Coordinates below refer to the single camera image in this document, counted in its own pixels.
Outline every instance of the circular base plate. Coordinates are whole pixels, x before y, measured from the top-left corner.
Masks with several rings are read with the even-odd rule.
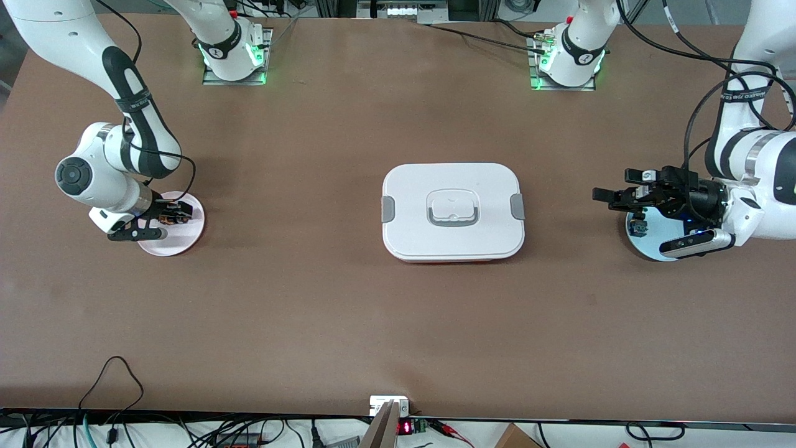
[[[164,199],[175,199],[182,194],[181,191],[169,191],[163,193]],[[165,226],[160,222],[153,221],[152,226],[166,230],[166,237],[162,240],[139,241],[139,246],[146,252],[157,257],[171,257],[178,253],[183,253],[199,239],[202,230],[205,228],[205,209],[201,202],[191,194],[185,195],[181,201],[193,207],[193,217],[185,224],[174,224]]]
[[[669,258],[661,255],[659,250],[661,243],[668,240],[685,236],[683,232],[683,222],[676,219],[665,218],[661,212],[653,207],[647,207],[644,211],[647,222],[647,235],[643,237],[630,236],[627,227],[633,218],[632,213],[628,213],[625,218],[625,234],[638,252],[647,258],[656,261],[677,261],[676,258]]]

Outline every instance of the metal bracket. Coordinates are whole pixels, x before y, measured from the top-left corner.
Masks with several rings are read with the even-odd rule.
[[[400,417],[409,415],[409,399],[402,395],[371,395],[370,414],[375,416],[358,448],[395,448]]]
[[[409,399],[403,395],[370,395],[370,413],[373,417],[378,414],[379,410],[385,403],[398,402],[398,410],[400,417],[409,416]]]
[[[252,72],[249,76],[245,77],[242,80],[238,81],[224,81],[221,78],[217,77],[210,67],[205,64],[205,72],[202,75],[201,83],[203,85],[263,85],[267,79],[268,74],[268,62],[271,59],[271,39],[274,36],[274,30],[272,28],[263,28],[263,39],[256,39],[253,43],[256,47],[257,45],[263,45],[264,48],[261,50],[262,53],[258,53],[257,56],[263,58],[263,64],[257,68],[255,71]]]
[[[556,83],[547,73],[542,72],[539,70],[539,65],[541,65],[541,60],[545,57],[544,54],[536,54],[531,49],[544,49],[544,45],[538,42],[536,39],[532,37],[527,37],[525,39],[525,45],[528,47],[528,66],[531,70],[531,87],[534,90],[574,90],[577,92],[591,92],[596,89],[595,84],[595,75],[591,75],[589,81],[581,85],[579,87],[565,87],[561,84]]]

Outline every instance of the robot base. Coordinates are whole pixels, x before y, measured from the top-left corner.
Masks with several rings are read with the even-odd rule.
[[[182,194],[181,191],[169,191],[163,193],[164,199],[175,199]],[[151,226],[164,229],[166,237],[162,240],[139,241],[139,246],[147,253],[156,257],[170,257],[183,253],[199,239],[202,230],[205,228],[205,209],[201,202],[191,194],[185,195],[181,201],[193,207],[193,217],[185,224],[174,224],[166,226],[153,220]]]
[[[541,46],[531,37],[527,37],[525,39],[525,45],[529,48],[528,50],[528,66],[531,69],[531,87],[533,90],[576,90],[581,92],[592,92],[597,89],[595,83],[595,75],[591,75],[589,81],[578,87],[567,87],[565,85],[558,84],[557,82],[550,79],[547,73],[542,72],[539,70],[539,65],[542,64],[542,60],[544,56],[540,54],[536,54],[530,49],[541,49]]]
[[[661,212],[652,207],[644,209],[644,215],[644,220],[647,222],[647,234],[643,237],[630,235],[630,220],[633,218],[633,214],[628,213],[625,217],[625,234],[630,240],[630,244],[641,255],[655,261],[677,261],[676,258],[661,255],[658,248],[663,242],[685,236],[683,223],[676,219],[665,218]]]
[[[252,49],[253,57],[261,60],[263,64],[247,77],[238,81],[225,81],[213,73],[205,63],[205,71],[202,74],[201,83],[203,85],[264,85],[268,79],[268,62],[271,60],[271,39],[273,35],[274,30],[272,28],[263,28],[263,39],[260,43],[265,48],[261,50]]]

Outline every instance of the digital display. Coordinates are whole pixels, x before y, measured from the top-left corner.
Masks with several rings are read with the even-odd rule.
[[[396,433],[398,435],[414,434],[415,426],[412,424],[411,420],[404,420],[402,422],[398,422],[398,431]]]

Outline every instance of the white plastic container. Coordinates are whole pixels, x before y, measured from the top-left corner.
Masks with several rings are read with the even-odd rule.
[[[517,176],[499,163],[400,165],[384,178],[381,229],[403,261],[511,257],[525,240]]]

